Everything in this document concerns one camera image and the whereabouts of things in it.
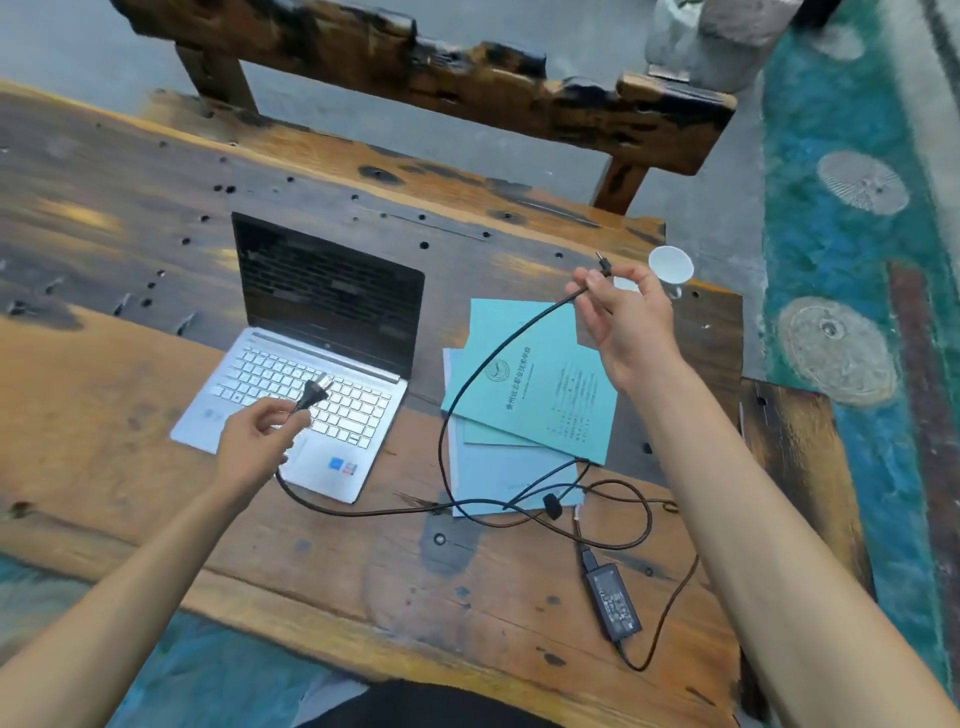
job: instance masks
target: wooden table edge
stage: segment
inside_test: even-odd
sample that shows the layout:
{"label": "wooden table edge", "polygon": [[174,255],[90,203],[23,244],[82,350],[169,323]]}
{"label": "wooden table edge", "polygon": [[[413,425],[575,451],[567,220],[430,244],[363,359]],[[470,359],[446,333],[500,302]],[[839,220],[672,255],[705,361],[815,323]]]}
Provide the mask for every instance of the wooden table edge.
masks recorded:
{"label": "wooden table edge", "polygon": [[[10,512],[12,504],[4,505]],[[134,551],[132,544],[100,531],[23,507],[27,510],[22,517],[7,516],[0,522],[0,552],[31,566],[96,582]],[[568,726],[659,728],[426,644],[396,641],[386,632],[211,570],[201,570],[180,607],[367,680],[405,677],[462,688]]]}

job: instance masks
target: wooden backrest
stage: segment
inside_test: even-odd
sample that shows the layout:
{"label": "wooden backrest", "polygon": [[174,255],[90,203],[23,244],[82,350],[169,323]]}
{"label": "wooden backrest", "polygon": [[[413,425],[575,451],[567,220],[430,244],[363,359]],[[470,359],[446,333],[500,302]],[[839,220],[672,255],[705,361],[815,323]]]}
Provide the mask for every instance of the wooden backrest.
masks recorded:
{"label": "wooden backrest", "polygon": [[[223,98],[224,92],[211,83],[229,78],[226,68],[235,82],[240,74],[232,85],[242,89],[245,82],[235,60],[251,61],[606,152],[617,166],[608,169],[609,184],[601,187],[615,186],[612,192],[619,198],[625,188],[636,191],[650,167],[696,174],[736,109],[730,95],[634,73],[621,75],[614,88],[581,78],[552,81],[546,78],[544,54],[506,43],[459,48],[420,37],[417,21],[396,12],[326,0],[112,2],[138,34],[176,42],[204,95],[251,105],[249,90],[228,91],[233,98]],[[227,68],[224,59],[235,66]],[[612,211],[623,214],[626,209]]]}

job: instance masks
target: laptop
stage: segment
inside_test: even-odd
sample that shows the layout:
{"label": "laptop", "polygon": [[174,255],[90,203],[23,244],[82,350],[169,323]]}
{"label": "laptop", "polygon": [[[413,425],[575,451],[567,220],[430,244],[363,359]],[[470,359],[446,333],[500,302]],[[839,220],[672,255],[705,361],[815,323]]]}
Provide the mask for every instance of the laptop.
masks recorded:
{"label": "laptop", "polygon": [[297,400],[332,377],[282,466],[289,482],[353,503],[407,390],[421,271],[234,212],[249,327],[170,437],[215,453],[224,421],[262,397]]}

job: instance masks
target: concrete floor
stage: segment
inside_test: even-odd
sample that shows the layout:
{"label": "concrete floor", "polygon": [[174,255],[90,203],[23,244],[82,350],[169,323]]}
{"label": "concrete floor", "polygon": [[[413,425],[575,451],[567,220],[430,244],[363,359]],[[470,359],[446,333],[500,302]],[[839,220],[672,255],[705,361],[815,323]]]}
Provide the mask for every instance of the concrete floor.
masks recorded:
{"label": "concrete floor", "polygon": [[[391,0],[425,36],[473,45],[507,40],[547,54],[552,78],[612,84],[645,70],[654,0]],[[414,109],[246,64],[260,110],[487,177],[523,182],[588,203],[606,157]],[[135,36],[107,0],[0,0],[0,74],[97,107],[138,114],[145,94],[193,93],[168,42]],[[763,233],[761,84],[748,89],[696,177],[653,170],[631,215],[666,220],[670,244],[694,259],[697,278],[744,296],[744,371],[763,378],[759,327],[766,273]]]}

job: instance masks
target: power cord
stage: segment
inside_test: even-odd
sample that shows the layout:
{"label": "power cord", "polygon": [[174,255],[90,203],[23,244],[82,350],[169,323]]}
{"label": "power cord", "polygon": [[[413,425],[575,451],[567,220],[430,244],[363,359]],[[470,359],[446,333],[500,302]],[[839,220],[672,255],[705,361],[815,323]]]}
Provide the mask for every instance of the power cord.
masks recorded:
{"label": "power cord", "polygon": [[[610,262],[597,254],[597,258],[600,263],[600,270],[604,276],[609,277],[611,275],[611,264]],[[657,649],[657,644],[660,640],[660,632],[663,629],[663,625],[666,622],[667,615],[670,612],[673,603],[677,600],[677,597],[680,596],[680,593],[684,590],[684,587],[689,583],[690,579],[693,578],[694,572],[697,570],[697,566],[700,563],[700,556],[697,555],[693,564],[690,567],[689,572],[686,574],[683,580],[677,585],[677,588],[674,589],[673,594],[670,595],[670,598],[667,599],[666,605],[663,608],[663,611],[660,613],[660,619],[657,623],[657,628],[654,631],[654,637],[650,644],[650,649],[647,654],[644,662],[637,667],[634,665],[629,657],[627,656],[624,647],[623,641],[629,635],[634,634],[635,632],[640,631],[639,619],[636,618],[636,612],[634,611],[633,604],[630,603],[630,597],[626,592],[626,588],[623,586],[623,581],[620,578],[619,572],[616,569],[616,564],[605,564],[599,566],[596,562],[596,558],[593,556],[593,553],[590,551],[590,547],[601,548],[606,551],[625,551],[635,546],[639,546],[650,536],[650,532],[653,530],[653,511],[650,508],[651,503],[659,503],[664,511],[671,514],[679,513],[677,508],[677,503],[674,500],[669,498],[648,498],[640,490],[633,485],[628,483],[625,480],[620,480],[618,478],[604,478],[601,480],[595,480],[589,485],[583,485],[580,481],[583,480],[584,476],[587,474],[587,471],[590,469],[592,463],[584,458],[575,457],[569,460],[566,463],[563,463],[560,467],[555,468],[549,473],[541,476],[530,485],[521,490],[516,496],[514,496],[509,501],[497,500],[493,498],[464,498],[457,500],[453,496],[453,491],[450,488],[449,481],[446,475],[446,467],[444,466],[444,434],[446,433],[447,425],[450,421],[450,417],[453,415],[453,411],[457,406],[457,403],[460,401],[461,397],[464,395],[469,386],[473,381],[480,376],[480,373],[483,372],[487,366],[496,358],[500,352],[506,349],[510,344],[512,344],[519,336],[521,336],[527,329],[529,329],[533,324],[540,321],[544,317],[556,311],[563,305],[573,302],[578,296],[585,293],[587,288],[581,287],[573,293],[563,297],[553,305],[549,306],[541,313],[534,316],[530,321],[524,324],[522,327],[518,328],[514,333],[508,336],[496,349],[494,349],[490,355],[484,359],[484,361],[476,368],[476,370],[471,374],[467,381],[464,382],[460,390],[457,392],[456,397],[453,398],[453,401],[450,403],[450,408],[444,413],[444,417],[440,427],[440,436],[437,439],[437,463],[440,467],[441,481],[444,484],[444,491],[448,498],[448,502],[431,502],[420,500],[422,505],[420,506],[411,506],[406,508],[387,508],[376,511],[340,511],[334,510],[332,508],[325,508],[317,503],[314,503],[310,500],[307,500],[304,497],[299,496],[291,488],[287,481],[283,478],[280,468],[276,469],[276,482],[279,483],[280,488],[283,489],[283,492],[287,494],[293,501],[308,508],[311,511],[316,511],[317,513],[323,513],[327,516],[334,516],[337,518],[374,518],[378,516],[399,516],[403,514],[413,514],[413,513],[440,513],[447,509],[457,508],[465,518],[480,525],[484,525],[487,528],[513,528],[514,526],[521,525],[522,523],[527,523],[533,521],[543,526],[544,528],[549,528],[554,533],[557,533],[567,539],[570,539],[575,544],[578,545],[581,554],[581,564],[584,568],[584,577],[587,581],[588,589],[591,591],[593,596],[594,607],[597,610],[598,617],[601,619],[601,623],[607,630],[607,638],[613,642],[617,653],[622,658],[624,664],[627,665],[630,669],[636,670],[637,672],[642,672],[650,666],[650,663],[653,661],[654,653]],[[300,397],[300,400],[297,402],[297,406],[294,408],[294,412],[298,412],[302,409],[308,409],[314,404],[323,401],[326,399],[326,389],[329,386],[329,381],[326,382],[324,386],[325,379],[322,379],[320,382],[307,382],[304,387],[303,394]],[[576,479],[572,483],[554,483],[547,486],[542,486],[537,488],[537,486],[542,483],[547,478],[552,475],[559,473],[570,465],[583,465],[583,469],[580,470],[577,474]],[[627,490],[629,490],[634,497],[620,497],[614,496],[609,493],[604,493],[602,491],[596,490],[601,485],[621,485]],[[547,516],[550,520],[544,519],[542,516],[526,510],[519,506],[519,502],[525,497],[537,496],[546,491],[553,491],[556,488],[564,487],[563,493],[557,497],[556,495],[550,493],[547,494],[544,498],[544,508],[547,512]],[[605,544],[602,542],[593,541],[592,539],[585,538],[580,531],[580,506],[576,506],[574,510],[574,519],[573,519],[573,532],[563,530],[558,526],[554,525],[552,521],[555,521],[560,514],[563,512],[563,508],[560,505],[560,501],[569,494],[574,489],[579,489],[584,491],[585,494],[594,494],[599,497],[604,497],[608,500],[615,500],[623,503],[639,503],[643,506],[643,510],[646,515],[646,523],[644,524],[643,531],[635,539],[628,543],[624,544]],[[516,521],[508,523],[492,523],[485,521],[476,516],[472,516],[464,510],[465,505],[473,504],[486,504],[486,505],[495,505],[500,506],[502,510],[514,511],[518,513],[522,518],[517,519]]]}

